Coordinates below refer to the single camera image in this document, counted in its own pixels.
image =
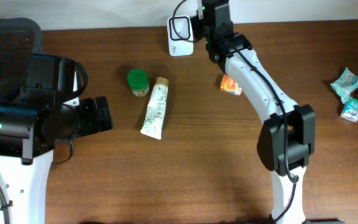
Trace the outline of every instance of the black bracket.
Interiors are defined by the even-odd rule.
[[[307,166],[309,156],[314,153],[316,139],[316,115],[310,105],[294,106],[287,114],[288,125],[288,165],[290,169]],[[273,114],[264,122],[257,145],[260,160],[270,171],[285,176],[284,127],[282,116]]]

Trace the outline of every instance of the cable clip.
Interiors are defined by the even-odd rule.
[[[1,205],[0,211],[6,210],[9,207],[13,207],[13,201],[12,200],[10,200],[9,204],[7,204],[7,205]]]

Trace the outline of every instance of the tan cap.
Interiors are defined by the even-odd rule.
[[[169,81],[168,81],[166,78],[158,77],[158,78],[155,80],[155,84],[163,84],[163,85],[168,86],[168,85],[169,85]]]

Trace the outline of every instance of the small orange package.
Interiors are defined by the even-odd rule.
[[[223,79],[221,82],[221,90],[237,96],[241,95],[242,93],[241,87],[234,79],[230,78],[230,76],[228,75],[223,75]]]

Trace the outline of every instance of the wooden table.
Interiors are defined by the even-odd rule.
[[[329,84],[344,68],[358,75],[358,21],[236,26],[266,70],[300,105],[316,111],[316,150],[303,187],[309,219],[358,223],[358,123]],[[256,151],[261,123],[245,96],[219,91],[221,71],[204,41],[188,57],[167,52],[165,27],[44,32],[50,54],[75,59],[89,73],[83,98],[107,96],[112,131],[75,141],[75,156],[53,166],[47,223],[217,223],[268,217],[269,172]],[[144,136],[150,95],[132,95],[133,68],[170,80],[161,141]],[[59,146],[55,160],[68,155]]]

